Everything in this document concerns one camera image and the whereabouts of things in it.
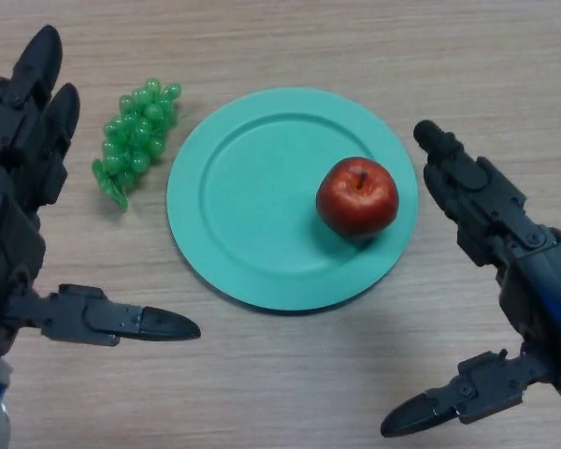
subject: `robotic hand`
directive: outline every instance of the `robotic hand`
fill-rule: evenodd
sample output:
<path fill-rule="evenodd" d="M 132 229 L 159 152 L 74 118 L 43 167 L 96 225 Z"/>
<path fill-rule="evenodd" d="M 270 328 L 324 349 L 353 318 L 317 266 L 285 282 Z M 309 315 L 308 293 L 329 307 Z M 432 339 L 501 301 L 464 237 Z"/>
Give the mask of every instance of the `robotic hand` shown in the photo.
<path fill-rule="evenodd" d="M 62 284 L 40 297 L 33 284 L 46 244 L 40 207 L 54 204 L 67 176 L 63 160 L 79 118 L 79 95 L 66 84 L 51 98 L 63 48 L 51 26 L 29 42 L 10 79 L 0 78 L 0 449 L 10 424 L 3 398 L 10 366 L 2 360 L 19 329 L 34 327 L 52 340 L 115 346 L 121 338 L 192 340 L 188 318 L 151 307 L 118 304 L 95 287 Z"/>
<path fill-rule="evenodd" d="M 487 159 L 475 161 L 453 133 L 418 123 L 413 135 L 428 154 L 424 182 L 457 225 L 457 243 L 478 267 L 493 265 L 499 304 L 521 335 L 520 354 L 487 352 L 458 366 L 441 388 L 394 409 L 381 434 L 399 437 L 458 417 L 470 424 L 522 403 L 535 383 L 561 395 L 561 231 L 533 223 L 525 196 Z"/>

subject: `green grapes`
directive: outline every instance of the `green grapes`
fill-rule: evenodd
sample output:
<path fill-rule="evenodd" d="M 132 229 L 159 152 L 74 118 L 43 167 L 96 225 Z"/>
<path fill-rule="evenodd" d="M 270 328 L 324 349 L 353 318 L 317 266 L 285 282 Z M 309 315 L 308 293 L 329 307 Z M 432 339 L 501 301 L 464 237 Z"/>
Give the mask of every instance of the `green grapes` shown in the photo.
<path fill-rule="evenodd" d="M 123 210 L 127 190 L 165 151 L 168 131 L 178 122 L 180 93 L 178 83 L 162 89 L 159 80 L 150 78 L 119 98 L 119 115 L 103 127 L 102 159 L 93 161 L 92 170 L 100 189 Z"/>

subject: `round plate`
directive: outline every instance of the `round plate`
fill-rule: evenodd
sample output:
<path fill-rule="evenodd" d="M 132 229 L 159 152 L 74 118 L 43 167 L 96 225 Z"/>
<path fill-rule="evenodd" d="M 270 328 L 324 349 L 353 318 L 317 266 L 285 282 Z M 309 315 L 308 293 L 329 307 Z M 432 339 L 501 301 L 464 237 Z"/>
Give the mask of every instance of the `round plate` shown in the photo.
<path fill-rule="evenodd" d="M 315 196 L 340 159 L 365 156 L 399 192 L 393 223 L 365 248 L 331 231 Z M 184 142 L 168 180 L 167 212 L 186 260 L 228 296 L 274 311 L 339 304 L 377 282 L 407 247 L 418 188 L 391 129 L 352 101 L 277 88 L 210 115 Z"/>

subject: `wooden table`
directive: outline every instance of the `wooden table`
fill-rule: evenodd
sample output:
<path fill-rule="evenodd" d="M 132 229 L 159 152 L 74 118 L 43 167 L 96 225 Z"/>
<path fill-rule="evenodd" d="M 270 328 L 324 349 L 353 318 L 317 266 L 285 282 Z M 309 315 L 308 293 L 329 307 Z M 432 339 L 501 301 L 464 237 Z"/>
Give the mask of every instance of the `wooden table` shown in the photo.
<path fill-rule="evenodd" d="M 511 176 L 534 220 L 561 228 L 561 0 L 0 0 L 0 76 L 45 23 L 61 32 L 59 85 L 77 85 L 82 111 L 67 185 L 41 213 L 37 289 L 99 285 L 113 300 L 192 317 L 203 337 L 110 349 L 22 332 L 7 356 L 12 448 L 561 448 L 561 398 L 548 386 L 473 426 L 379 432 L 394 406 L 445 384 L 459 361 L 518 350 L 494 270 L 457 247 L 411 131 L 424 118 L 453 130 Z M 183 84 L 188 117 L 121 216 L 91 162 L 118 97 L 151 76 Z M 165 217 L 170 165 L 192 129 L 279 85 L 335 91 L 378 113 L 408 147 L 421 192 L 392 274 L 347 307 L 300 318 L 210 292 L 180 261 Z"/>

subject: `red apple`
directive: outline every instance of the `red apple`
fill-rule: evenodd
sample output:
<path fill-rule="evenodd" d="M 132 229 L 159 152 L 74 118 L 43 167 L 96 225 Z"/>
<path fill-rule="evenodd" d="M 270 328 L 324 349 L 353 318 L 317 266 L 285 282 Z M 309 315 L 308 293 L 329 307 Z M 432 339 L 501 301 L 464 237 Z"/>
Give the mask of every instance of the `red apple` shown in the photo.
<path fill-rule="evenodd" d="M 399 194 L 391 174 L 365 157 L 348 157 L 328 172 L 316 195 L 322 220 L 345 239 L 371 239 L 396 217 Z"/>

